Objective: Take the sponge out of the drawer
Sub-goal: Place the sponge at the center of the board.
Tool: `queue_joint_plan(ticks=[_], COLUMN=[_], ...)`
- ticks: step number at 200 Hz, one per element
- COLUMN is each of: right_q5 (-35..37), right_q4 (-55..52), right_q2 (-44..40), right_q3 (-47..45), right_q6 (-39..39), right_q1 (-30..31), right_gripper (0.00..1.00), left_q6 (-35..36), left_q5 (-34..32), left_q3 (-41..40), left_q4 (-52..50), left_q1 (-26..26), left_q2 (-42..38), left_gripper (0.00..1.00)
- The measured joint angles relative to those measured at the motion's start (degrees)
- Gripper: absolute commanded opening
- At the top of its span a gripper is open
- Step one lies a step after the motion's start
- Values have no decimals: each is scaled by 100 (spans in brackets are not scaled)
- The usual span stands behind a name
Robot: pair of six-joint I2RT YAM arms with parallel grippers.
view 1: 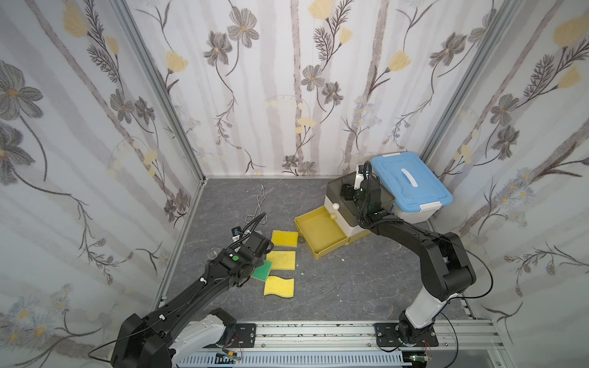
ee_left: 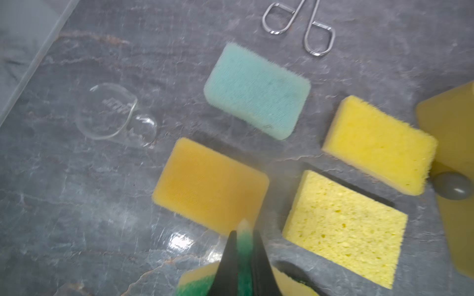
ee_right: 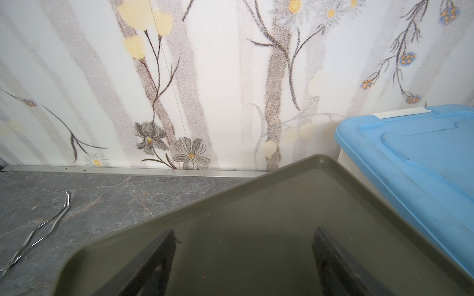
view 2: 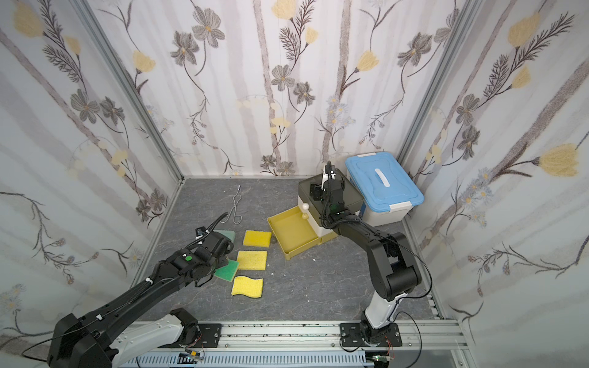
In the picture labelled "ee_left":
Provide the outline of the green scouring sponge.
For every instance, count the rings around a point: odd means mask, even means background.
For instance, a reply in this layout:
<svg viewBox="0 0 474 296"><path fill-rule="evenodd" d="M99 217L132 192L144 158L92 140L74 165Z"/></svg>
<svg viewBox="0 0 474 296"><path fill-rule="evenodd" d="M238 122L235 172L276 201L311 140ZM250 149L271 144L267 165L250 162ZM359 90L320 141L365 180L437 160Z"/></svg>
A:
<svg viewBox="0 0 474 296"><path fill-rule="evenodd" d="M242 220L237 229L238 249L238 296L253 296L251 257L254 229ZM220 261L184 273L175 291L177 296L206 296L214 281ZM297 281L272 266L278 287L283 296L316 296L318 293L301 281Z"/></svg>

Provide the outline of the yellow bottom drawer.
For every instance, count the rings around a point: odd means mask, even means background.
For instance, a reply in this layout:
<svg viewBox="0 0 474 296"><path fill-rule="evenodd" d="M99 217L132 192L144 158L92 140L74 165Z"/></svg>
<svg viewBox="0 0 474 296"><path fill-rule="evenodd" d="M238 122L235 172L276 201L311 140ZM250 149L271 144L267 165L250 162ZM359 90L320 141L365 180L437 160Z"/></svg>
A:
<svg viewBox="0 0 474 296"><path fill-rule="evenodd" d="M474 84L422 101L421 129L438 140L430 170L453 265L474 276Z"/></svg>

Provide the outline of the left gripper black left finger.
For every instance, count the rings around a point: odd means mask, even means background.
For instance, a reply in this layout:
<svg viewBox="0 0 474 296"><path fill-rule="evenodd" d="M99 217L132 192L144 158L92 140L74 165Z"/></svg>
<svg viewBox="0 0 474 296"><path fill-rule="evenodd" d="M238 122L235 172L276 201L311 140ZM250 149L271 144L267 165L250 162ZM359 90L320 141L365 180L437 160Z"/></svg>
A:
<svg viewBox="0 0 474 296"><path fill-rule="evenodd" d="M238 264L237 232L232 231L207 296L238 295Z"/></svg>

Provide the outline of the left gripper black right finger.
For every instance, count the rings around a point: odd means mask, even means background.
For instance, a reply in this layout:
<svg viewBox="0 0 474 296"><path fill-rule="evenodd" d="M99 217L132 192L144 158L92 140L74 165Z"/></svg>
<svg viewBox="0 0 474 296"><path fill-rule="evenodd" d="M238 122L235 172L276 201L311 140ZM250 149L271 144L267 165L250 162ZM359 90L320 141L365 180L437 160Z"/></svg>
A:
<svg viewBox="0 0 474 296"><path fill-rule="evenodd" d="M282 296L258 230L253 231L251 271L254 296Z"/></svg>

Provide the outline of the bright yellow foam sponge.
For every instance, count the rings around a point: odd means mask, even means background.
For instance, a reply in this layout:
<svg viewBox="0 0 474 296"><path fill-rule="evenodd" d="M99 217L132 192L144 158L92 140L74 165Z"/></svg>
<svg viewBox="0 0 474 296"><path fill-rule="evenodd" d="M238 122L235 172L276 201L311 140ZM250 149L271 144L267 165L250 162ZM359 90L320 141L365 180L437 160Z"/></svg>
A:
<svg viewBox="0 0 474 296"><path fill-rule="evenodd" d="M409 196L424 193L436 138L355 96L343 99L322 151Z"/></svg>

